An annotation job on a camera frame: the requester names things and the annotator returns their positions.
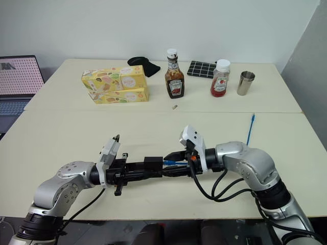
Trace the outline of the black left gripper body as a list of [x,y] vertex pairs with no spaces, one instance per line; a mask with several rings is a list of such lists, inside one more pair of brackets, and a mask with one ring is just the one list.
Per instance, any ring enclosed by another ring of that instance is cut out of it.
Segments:
[[127,185],[126,180],[126,160],[128,153],[123,153],[121,159],[114,159],[113,163],[106,170],[107,183],[116,187],[114,191],[115,196],[122,194],[122,189]]

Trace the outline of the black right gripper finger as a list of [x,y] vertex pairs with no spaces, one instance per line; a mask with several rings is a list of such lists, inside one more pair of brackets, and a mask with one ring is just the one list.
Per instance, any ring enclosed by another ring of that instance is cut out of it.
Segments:
[[186,152],[185,151],[177,151],[169,153],[165,156],[166,161],[174,161],[174,162],[180,162],[186,160]]
[[162,175],[166,177],[190,176],[191,170],[187,166],[168,166],[162,169]]

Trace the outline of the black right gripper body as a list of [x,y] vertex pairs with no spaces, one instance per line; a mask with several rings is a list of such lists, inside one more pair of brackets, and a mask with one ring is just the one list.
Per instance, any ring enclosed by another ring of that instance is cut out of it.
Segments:
[[195,145],[190,140],[186,141],[185,159],[188,162],[192,175],[203,174],[200,155],[198,151],[195,149]]

